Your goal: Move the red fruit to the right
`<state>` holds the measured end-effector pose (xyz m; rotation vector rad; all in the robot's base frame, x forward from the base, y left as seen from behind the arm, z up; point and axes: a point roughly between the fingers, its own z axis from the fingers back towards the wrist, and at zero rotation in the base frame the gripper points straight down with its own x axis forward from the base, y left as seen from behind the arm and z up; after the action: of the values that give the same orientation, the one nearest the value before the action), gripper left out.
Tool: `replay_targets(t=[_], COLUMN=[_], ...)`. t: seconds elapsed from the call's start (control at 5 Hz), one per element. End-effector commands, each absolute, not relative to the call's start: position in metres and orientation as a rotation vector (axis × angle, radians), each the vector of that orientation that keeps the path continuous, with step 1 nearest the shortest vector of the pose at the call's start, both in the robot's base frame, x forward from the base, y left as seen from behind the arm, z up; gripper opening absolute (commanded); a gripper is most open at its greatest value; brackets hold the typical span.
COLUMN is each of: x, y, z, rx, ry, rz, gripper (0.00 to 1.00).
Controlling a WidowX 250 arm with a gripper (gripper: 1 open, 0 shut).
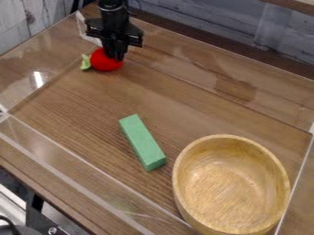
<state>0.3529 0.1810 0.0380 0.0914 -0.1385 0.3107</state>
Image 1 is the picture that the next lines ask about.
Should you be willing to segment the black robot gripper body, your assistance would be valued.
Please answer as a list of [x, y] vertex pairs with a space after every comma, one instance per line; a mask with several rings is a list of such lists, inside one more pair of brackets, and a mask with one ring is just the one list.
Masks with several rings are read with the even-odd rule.
[[86, 34], [98, 38], [104, 48], [119, 46], [140, 47], [143, 44], [143, 31], [130, 22], [130, 13], [124, 6], [99, 9], [99, 18], [87, 18]]

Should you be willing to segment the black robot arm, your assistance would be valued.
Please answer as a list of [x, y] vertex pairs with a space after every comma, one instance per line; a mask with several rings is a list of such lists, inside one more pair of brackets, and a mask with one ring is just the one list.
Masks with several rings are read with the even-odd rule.
[[143, 30], [130, 21], [128, 0], [98, 0], [99, 18], [87, 18], [86, 34], [100, 40], [111, 59], [120, 62], [130, 46], [142, 47]]

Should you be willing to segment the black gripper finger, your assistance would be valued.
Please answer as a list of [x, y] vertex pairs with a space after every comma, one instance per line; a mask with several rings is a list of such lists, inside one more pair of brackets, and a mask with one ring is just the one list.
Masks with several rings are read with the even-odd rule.
[[115, 41], [112, 39], [104, 39], [102, 41], [103, 49], [111, 59], [116, 58], [116, 47], [115, 47]]
[[118, 40], [115, 44], [115, 49], [115, 58], [120, 62], [127, 54], [127, 43], [122, 40]]

